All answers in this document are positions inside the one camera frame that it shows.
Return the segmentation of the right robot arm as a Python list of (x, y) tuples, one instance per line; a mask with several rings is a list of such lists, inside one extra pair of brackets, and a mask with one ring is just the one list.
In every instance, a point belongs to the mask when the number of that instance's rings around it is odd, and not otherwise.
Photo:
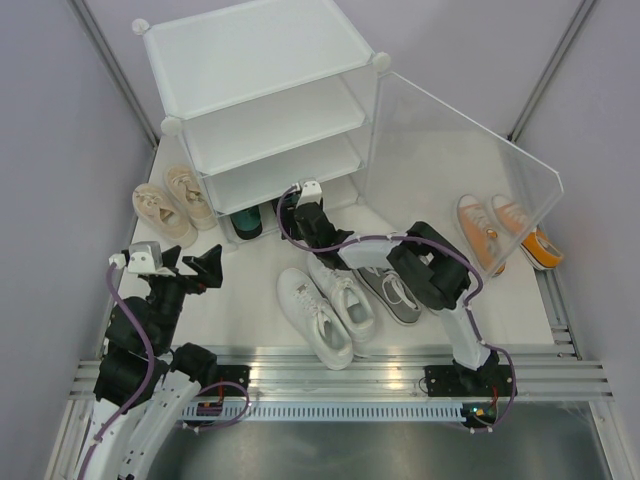
[(284, 239), (332, 270), (367, 267), (395, 272), (420, 304), (442, 318), (459, 388), (478, 395), (491, 385), (499, 356), (483, 343), (470, 310), (483, 280), (431, 225), (417, 221), (402, 233), (358, 235), (334, 227), (318, 203), (278, 207), (276, 218)]

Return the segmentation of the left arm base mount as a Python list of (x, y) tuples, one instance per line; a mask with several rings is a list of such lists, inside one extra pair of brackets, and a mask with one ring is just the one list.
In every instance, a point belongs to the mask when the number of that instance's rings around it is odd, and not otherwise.
[(205, 398), (207, 401), (218, 402), (227, 398), (244, 399), (243, 393), (250, 384), (251, 368), (248, 365), (232, 364), (219, 365), (215, 379), (203, 389), (197, 398)]

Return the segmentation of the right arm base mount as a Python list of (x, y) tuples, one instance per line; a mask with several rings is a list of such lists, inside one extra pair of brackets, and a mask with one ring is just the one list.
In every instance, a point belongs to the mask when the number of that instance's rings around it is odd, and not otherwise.
[(451, 365), (424, 367), (427, 392), (433, 398), (509, 397), (514, 382), (508, 365), (483, 367), (477, 371)]

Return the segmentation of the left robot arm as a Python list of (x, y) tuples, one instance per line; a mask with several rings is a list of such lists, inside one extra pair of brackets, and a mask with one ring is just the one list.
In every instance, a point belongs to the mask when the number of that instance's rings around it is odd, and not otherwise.
[(122, 298), (115, 286), (105, 332), (107, 350), (93, 389), (95, 402), (76, 479), (144, 479), (186, 405), (218, 384), (217, 357), (186, 343), (171, 347), (184, 300), (218, 289), (222, 248), (184, 256), (156, 241), (131, 244), (108, 260), (106, 280), (123, 270), (149, 287)]

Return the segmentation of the green loafer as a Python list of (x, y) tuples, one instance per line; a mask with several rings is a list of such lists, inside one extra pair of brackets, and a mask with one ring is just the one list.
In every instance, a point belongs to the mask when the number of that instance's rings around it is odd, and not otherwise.
[(295, 211), (295, 202), (293, 200), (285, 199), (282, 202), (282, 205), (279, 206), (279, 200), (273, 199), (271, 201), (271, 205), (274, 210), (274, 214), (280, 214), (280, 218), (283, 224), (292, 221), (293, 213)]
[(230, 218), (236, 235), (240, 239), (252, 240), (262, 234), (262, 220), (258, 206), (235, 212)]

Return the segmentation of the grey canvas sneaker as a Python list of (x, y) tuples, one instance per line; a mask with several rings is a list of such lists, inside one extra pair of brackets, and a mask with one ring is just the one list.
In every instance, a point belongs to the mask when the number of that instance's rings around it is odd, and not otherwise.
[(399, 324), (413, 326), (417, 323), (422, 307), (395, 271), (360, 268), (355, 274)]

